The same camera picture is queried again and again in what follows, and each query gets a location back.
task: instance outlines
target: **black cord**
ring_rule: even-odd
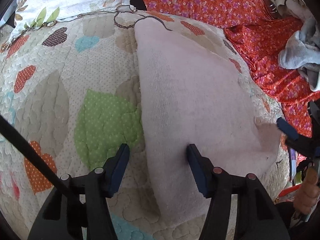
[[[31,145],[0,115],[0,133],[17,148],[63,195],[79,203],[79,199],[66,187],[58,176],[49,168]]]

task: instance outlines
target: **red floral fabric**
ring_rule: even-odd
[[[196,19],[221,28],[272,21],[263,0],[144,0],[149,11]]]
[[[311,136],[311,119],[307,103],[320,98],[313,93],[297,70],[278,64],[278,54],[302,22],[290,17],[259,26],[238,26],[225,29],[225,34],[248,64],[255,83],[270,97],[282,104],[283,113],[300,134]]]

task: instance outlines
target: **pink cloth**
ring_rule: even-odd
[[[162,216],[179,224],[208,211],[186,158],[195,143],[214,166],[258,177],[276,161],[280,132],[256,127],[229,62],[147,18],[135,25],[148,170]]]

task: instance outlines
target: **orange polka dot heart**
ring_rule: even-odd
[[[50,169],[54,173],[57,173],[56,164],[52,159],[52,156],[48,153],[42,154],[41,147],[38,142],[31,141],[30,145],[36,151],[36,153],[44,160],[44,162],[50,167]],[[52,184],[47,180],[47,178],[44,175],[42,175],[42,173],[35,166],[33,166],[26,158],[24,158],[24,168],[26,170],[34,194],[36,194],[37,192],[42,192],[52,187]]]

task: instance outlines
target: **pillow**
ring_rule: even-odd
[[[272,20],[263,0],[144,0],[149,11],[156,10],[228,28]]]
[[[73,20],[94,11],[115,12],[118,6],[129,5],[130,0],[17,0],[17,4],[16,27],[7,46],[29,28],[40,28],[56,20]]]
[[[7,20],[9,20],[10,16],[14,13],[14,11],[17,8],[17,2],[16,0],[14,0],[9,8],[7,9],[7,11],[4,13],[2,19],[0,20],[0,28],[7,22]]]

